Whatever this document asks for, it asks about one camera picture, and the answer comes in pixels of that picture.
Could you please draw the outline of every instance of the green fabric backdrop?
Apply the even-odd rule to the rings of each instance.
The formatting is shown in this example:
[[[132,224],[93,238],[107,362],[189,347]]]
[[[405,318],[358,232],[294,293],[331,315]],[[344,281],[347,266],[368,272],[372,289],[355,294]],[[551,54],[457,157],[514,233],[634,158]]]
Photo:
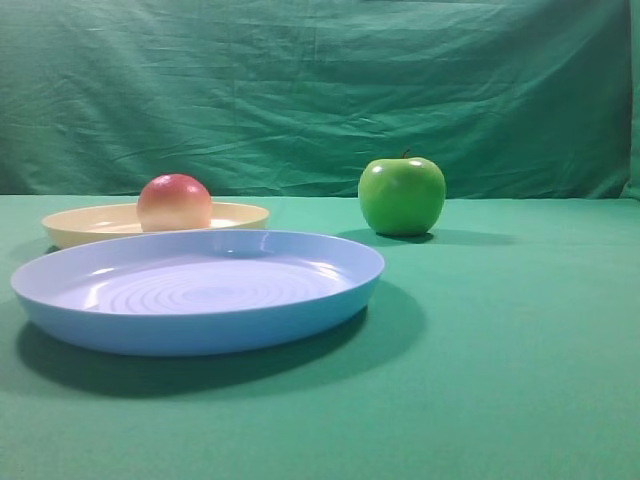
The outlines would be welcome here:
[[[633,67],[633,141],[631,179],[625,195],[640,200],[640,0],[631,0],[631,53]]]
[[[4,0],[0,192],[350,196],[411,147],[450,197],[615,197],[629,50],[625,0]]]

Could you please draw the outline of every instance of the cream plate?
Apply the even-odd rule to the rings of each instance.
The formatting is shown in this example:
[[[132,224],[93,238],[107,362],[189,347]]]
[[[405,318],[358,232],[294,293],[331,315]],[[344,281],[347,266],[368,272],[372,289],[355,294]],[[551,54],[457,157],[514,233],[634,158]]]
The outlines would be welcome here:
[[[211,229],[264,229],[269,210],[241,203],[213,202]],[[135,203],[101,205],[54,213],[42,219],[42,226],[58,248],[112,238],[143,235]]]

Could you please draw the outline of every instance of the green apple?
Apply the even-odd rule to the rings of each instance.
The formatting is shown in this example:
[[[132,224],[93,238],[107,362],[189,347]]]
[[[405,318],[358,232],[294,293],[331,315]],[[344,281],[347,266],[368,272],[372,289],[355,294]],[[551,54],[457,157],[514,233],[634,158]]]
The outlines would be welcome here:
[[[446,191],[440,168],[421,157],[374,160],[358,183],[365,221],[388,236],[426,234],[440,217]]]

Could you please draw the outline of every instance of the blue plate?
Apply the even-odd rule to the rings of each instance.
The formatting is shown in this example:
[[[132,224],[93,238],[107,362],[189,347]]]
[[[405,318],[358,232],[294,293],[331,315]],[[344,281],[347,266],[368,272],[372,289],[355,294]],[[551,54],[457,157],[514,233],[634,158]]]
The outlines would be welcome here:
[[[265,230],[186,231],[105,240],[19,268],[11,285],[31,321],[104,352],[238,352],[319,333],[363,309],[384,259],[359,243]]]

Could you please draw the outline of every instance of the table surface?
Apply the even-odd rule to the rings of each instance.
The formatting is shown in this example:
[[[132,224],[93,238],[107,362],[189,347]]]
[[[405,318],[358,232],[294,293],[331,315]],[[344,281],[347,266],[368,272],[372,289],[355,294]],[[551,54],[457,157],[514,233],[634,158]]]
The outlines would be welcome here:
[[[355,199],[226,198],[386,258],[366,315],[242,355],[141,359],[30,326],[39,221],[123,197],[0,197],[3,480],[640,478],[640,203],[450,200],[433,238]]]

